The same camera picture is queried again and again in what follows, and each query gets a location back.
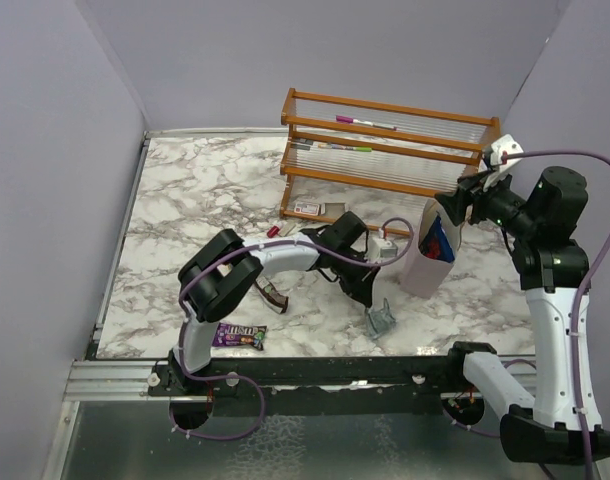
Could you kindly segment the grey plastic clip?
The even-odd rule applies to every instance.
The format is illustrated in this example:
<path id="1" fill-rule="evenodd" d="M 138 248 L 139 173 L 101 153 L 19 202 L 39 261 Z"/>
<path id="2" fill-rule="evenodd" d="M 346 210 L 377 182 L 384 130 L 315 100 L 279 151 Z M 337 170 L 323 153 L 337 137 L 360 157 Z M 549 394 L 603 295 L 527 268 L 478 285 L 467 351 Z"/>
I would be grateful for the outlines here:
<path id="1" fill-rule="evenodd" d="M 372 340 L 380 338 L 396 325 L 396 318 L 391 312 L 390 304 L 387 298 L 383 299 L 383 305 L 380 309 L 376 309 L 374 307 L 366 309 L 365 318 L 367 323 L 367 332 Z"/>

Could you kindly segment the blue Burts chips bag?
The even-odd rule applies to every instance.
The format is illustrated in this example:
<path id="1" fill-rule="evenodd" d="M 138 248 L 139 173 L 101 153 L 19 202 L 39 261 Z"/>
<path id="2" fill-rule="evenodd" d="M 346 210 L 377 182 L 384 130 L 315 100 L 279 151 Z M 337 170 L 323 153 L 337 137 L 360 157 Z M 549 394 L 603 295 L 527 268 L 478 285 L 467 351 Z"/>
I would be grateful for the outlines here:
<path id="1" fill-rule="evenodd" d="M 436 216 L 427 233 L 420 241 L 419 252 L 431 260 L 448 264 L 454 262 L 456 255 L 443 228 L 441 217 Z"/>

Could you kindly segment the white paper bag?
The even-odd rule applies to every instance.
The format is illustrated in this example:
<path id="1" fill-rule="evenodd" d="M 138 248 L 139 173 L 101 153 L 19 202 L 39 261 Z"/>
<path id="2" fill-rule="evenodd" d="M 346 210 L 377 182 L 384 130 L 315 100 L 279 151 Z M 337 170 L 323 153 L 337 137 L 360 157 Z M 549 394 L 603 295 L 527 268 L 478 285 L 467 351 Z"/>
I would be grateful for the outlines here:
<path id="1" fill-rule="evenodd" d="M 455 263 L 455 260 L 451 264 L 431 260 L 419 252 L 419 243 L 436 216 L 441 217 L 443 228 L 456 257 L 461 246 L 462 227 L 456 226 L 450 221 L 447 213 L 436 200 L 428 200 L 413 235 L 412 247 L 406 255 L 405 265 L 400 275 L 401 289 L 421 298 L 430 298 L 438 290 Z"/>

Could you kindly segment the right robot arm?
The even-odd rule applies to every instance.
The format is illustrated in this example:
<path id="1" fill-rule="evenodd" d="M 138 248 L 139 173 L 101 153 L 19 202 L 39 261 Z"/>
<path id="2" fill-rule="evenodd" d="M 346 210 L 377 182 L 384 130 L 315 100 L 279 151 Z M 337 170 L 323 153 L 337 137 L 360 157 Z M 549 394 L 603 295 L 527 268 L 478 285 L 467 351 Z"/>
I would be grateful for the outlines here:
<path id="1" fill-rule="evenodd" d="M 590 270 L 572 239 L 588 201 L 586 180 L 565 167 L 546 168 L 528 199 L 505 178 L 464 176 L 435 198 L 456 225 L 490 221 L 514 238 L 511 258 L 534 330 L 536 392 L 530 394 L 489 346 L 457 342 L 444 367 L 454 390 L 474 386 L 500 420 L 503 450 L 513 462 L 582 465 L 610 458 L 591 382 L 585 338 Z"/>

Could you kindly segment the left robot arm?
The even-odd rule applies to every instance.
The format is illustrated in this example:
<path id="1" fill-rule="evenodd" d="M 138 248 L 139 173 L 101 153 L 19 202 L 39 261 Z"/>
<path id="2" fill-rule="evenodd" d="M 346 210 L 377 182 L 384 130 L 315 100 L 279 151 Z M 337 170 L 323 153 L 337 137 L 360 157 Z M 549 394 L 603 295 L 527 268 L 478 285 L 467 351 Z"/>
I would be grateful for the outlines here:
<path id="1" fill-rule="evenodd" d="M 369 309 L 380 267 L 354 244 L 369 229 L 354 213 L 334 223 L 282 238 L 244 239 L 232 229 L 216 234 L 179 271 L 178 302 L 186 319 L 173 349 L 171 382 L 191 395 L 205 385 L 212 340 L 260 277 L 283 272 L 328 270 L 342 292 Z"/>

